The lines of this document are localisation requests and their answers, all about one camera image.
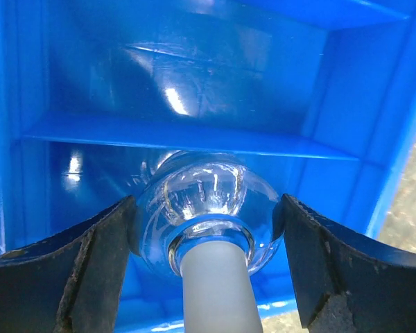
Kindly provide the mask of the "round glass flask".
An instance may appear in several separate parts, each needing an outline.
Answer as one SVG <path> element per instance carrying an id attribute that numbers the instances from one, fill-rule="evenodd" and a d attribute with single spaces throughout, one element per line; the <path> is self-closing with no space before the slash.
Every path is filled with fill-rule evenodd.
<path id="1" fill-rule="evenodd" d="M 181 279 L 186 332 L 261 332 L 250 277 L 279 247 L 277 192 L 226 153 L 178 151 L 157 166 L 128 228 L 131 252 Z"/>

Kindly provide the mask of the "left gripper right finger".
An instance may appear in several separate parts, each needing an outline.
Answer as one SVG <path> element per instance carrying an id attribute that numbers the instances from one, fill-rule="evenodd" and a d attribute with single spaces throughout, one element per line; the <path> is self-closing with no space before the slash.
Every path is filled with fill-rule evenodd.
<path id="1" fill-rule="evenodd" d="M 310 332 L 416 332 L 416 253 L 383 244 L 284 194 L 273 211 L 297 310 Z"/>

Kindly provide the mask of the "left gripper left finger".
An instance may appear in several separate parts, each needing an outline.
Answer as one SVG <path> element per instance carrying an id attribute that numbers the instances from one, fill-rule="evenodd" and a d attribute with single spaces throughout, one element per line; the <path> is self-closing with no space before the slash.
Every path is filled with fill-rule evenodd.
<path id="1" fill-rule="evenodd" d="M 0 256 L 0 332 L 113 332 L 129 256 L 127 196 Z"/>

